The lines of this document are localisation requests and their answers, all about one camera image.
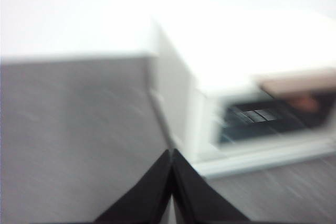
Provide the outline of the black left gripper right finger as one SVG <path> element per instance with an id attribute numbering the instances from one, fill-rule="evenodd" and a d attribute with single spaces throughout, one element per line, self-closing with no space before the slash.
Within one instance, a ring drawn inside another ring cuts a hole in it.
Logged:
<path id="1" fill-rule="evenodd" d="M 208 185 L 177 149 L 172 152 L 172 174 L 173 197 L 182 223 L 251 223 Z"/>

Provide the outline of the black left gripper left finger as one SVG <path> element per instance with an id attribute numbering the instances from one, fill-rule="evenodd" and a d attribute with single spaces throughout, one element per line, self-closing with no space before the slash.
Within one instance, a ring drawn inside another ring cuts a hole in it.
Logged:
<path id="1" fill-rule="evenodd" d="M 94 223 L 159 223 L 170 198 L 170 179 L 171 156 L 166 150 Z"/>

